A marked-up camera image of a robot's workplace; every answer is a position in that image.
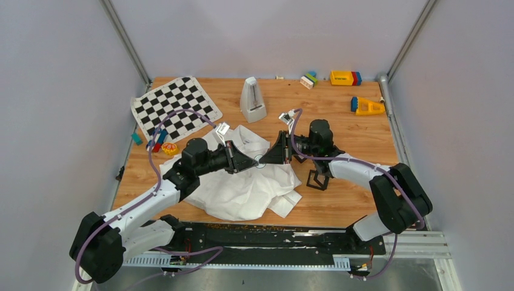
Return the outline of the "white button-up shirt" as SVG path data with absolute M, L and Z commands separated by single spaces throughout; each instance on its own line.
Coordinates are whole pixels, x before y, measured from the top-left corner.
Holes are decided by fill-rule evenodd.
M 259 159 L 270 147 L 269 141 L 243 125 L 229 129 L 225 138 L 251 158 Z M 295 191 L 301 181 L 290 164 L 267 164 L 234 175 L 222 169 L 199 180 L 199 187 L 184 201 L 226 221 L 258 219 L 266 209 L 285 218 L 302 198 Z

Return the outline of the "black square frame box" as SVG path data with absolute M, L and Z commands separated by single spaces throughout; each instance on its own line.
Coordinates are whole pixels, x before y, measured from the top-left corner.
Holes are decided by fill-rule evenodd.
M 330 177 L 322 175 L 316 170 L 310 170 L 306 186 L 316 190 L 325 191 L 328 188 L 329 181 Z

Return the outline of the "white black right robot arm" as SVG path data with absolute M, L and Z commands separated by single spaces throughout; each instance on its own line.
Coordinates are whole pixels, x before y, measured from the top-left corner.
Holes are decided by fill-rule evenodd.
M 411 168 L 403 163 L 380 166 L 356 159 L 335 146 L 325 119 L 310 123 L 307 136 L 280 131 L 276 143 L 260 158 L 261 164 L 288 164 L 292 158 L 313 161 L 315 174 L 344 179 L 373 195 L 376 212 L 351 225 L 346 244 L 361 253 L 370 240 L 386 233 L 400 234 L 433 210 L 433 205 Z

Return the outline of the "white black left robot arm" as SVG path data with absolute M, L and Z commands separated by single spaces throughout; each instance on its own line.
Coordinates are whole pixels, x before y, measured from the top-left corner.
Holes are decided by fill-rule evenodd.
M 186 199 L 200 185 L 200 177 L 224 170 L 239 173 L 258 162 L 227 140 L 210 150 L 202 138 L 193 138 L 157 183 L 122 207 L 103 215 L 90 212 L 80 222 L 69 251 L 75 278 L 81 284 L 104 283 L 122 264 L 155 247 L 179 250 L 185 233 L 168 218 L 145 225 L 154 215 Z

